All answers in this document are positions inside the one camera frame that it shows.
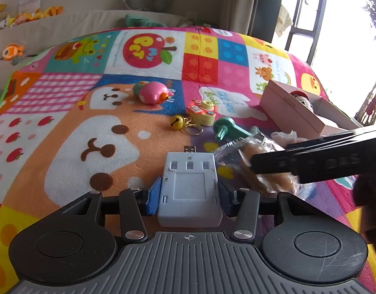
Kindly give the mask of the bagged brown snack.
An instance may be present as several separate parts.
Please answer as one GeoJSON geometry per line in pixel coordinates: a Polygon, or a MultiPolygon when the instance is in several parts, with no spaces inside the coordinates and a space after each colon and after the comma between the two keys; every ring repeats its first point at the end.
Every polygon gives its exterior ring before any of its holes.
{"type": "Polygon", "coordinates": [[[306,200],[315,186],[301,183],[292,174],[288,161],[282,158],[285,152],[284,147],[259,131],[225,143],[214,151],[214,158],[218,166],[237,173],[248,188],[262,195],[290,193],[306,200]]]}

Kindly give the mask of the white plastic adapter block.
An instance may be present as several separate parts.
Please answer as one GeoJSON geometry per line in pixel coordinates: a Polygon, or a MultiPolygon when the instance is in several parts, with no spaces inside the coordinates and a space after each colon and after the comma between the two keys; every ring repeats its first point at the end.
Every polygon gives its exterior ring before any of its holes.
{"type": "Polygon", "coordinates": [[[168,152],[157,218],[167,228],[220,226],[222,207],[212,153],[168,152]]]}

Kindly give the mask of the green teal plastic toy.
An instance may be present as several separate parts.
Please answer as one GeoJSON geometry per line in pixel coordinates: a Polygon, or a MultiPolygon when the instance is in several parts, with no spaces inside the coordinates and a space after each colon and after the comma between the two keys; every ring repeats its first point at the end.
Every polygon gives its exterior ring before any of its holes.
{"type": "Polygon", "coordinates": [[[233,118],[222,117],[214,122],[212,125],[214,137],[217,141],[230,139],[232,141],[237,139],[244,139],[250,136],[255,136],[260,133],[257,126],[253,126],[250,131],[238,126],[233,118]]]}

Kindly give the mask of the red hat crochet doll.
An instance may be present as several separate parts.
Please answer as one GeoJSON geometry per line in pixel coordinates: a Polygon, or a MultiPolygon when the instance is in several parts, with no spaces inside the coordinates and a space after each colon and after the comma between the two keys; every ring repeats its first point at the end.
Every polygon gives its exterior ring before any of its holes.
{"type": "Polygon", "coordinates": [[[309,109],[311,112],[313,112],[312,104],[309,101],[309,97],[306,93],[295,90],[290,93],[291,96],[293,96],[295,99],[297,99],[298,102],[300,102],[302,105],[304,105],[307,109],[309,109]]]}

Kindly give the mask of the yellow bell keychain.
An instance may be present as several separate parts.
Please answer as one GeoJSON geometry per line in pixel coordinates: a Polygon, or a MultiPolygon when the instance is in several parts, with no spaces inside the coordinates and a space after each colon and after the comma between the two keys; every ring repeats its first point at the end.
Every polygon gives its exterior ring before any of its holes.
{"type": "Polygon", "coordinates": [[[194,123],[192,117],[184,117],[182,115],[174,115],[171,118],[170,126],[175,131],[182,131],[189,136],[199,136],[203,133],[201,125],[194,123]]]}

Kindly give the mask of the pink pig toy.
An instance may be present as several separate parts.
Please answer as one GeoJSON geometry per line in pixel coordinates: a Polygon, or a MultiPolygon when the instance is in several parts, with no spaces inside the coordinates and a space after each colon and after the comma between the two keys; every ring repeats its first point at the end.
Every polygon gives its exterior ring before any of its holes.
{"type": "Polygon", "coordinates": [[[141,102],[149,105],[162,104],[174,96],[163,83],[145,81],[140,81],[133,86],[133,94],[141,102]]]}

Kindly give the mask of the pink cardboard box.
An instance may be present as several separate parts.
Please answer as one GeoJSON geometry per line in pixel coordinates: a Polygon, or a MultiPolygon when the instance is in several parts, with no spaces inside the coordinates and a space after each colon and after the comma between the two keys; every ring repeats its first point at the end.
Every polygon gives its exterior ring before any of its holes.
{"type": "Polygon", "coordinates": [[[300,90],[308,95],[314,110],[311,112],[290,95],[295,90],[300,89],[271,80],[261,96],[261,108],[280,131],[284,133],[295,131],[298,137],[317,139],[358,129],[362,126],[327,99],[300,90]]]}

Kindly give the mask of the hanging yellow towel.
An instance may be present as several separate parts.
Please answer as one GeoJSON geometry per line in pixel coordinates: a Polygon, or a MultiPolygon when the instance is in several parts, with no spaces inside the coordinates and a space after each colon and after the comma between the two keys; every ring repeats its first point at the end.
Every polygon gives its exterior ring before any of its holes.
{"type": "Polygon", "coordinates": [[[284,31],[291,27],[293,25],[293,21],[290,17],[289,12],[287,9],[283,6],[280,5],[280,10],[275,26],[275,33],[277,34],[278,37],[281,37],[284,31]]]}

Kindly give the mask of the green plush toy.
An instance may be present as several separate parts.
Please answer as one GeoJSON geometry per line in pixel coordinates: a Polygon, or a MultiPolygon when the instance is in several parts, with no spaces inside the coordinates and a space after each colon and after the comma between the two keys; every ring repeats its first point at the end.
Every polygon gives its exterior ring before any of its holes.
{"type": "Polygon", "coordinates": [[[125,15],[124,18],[125,27],[156,27],[156,28],[165,28],[166,24],[156,22],[152,19],[138,16],[138,15],[125,15]]]}

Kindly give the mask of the orange fish plush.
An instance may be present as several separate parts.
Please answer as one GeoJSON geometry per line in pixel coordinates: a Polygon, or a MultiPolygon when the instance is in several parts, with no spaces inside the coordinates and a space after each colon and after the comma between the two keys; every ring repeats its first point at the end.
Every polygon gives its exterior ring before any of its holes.
{"type": "Polygon", "coordinates": [[[2,51],[2,58],[5,61],[12,61],[17,56],[23,56],[24,53],[24,47],[16,44],[8,45],[3,51],[2,51]]]}

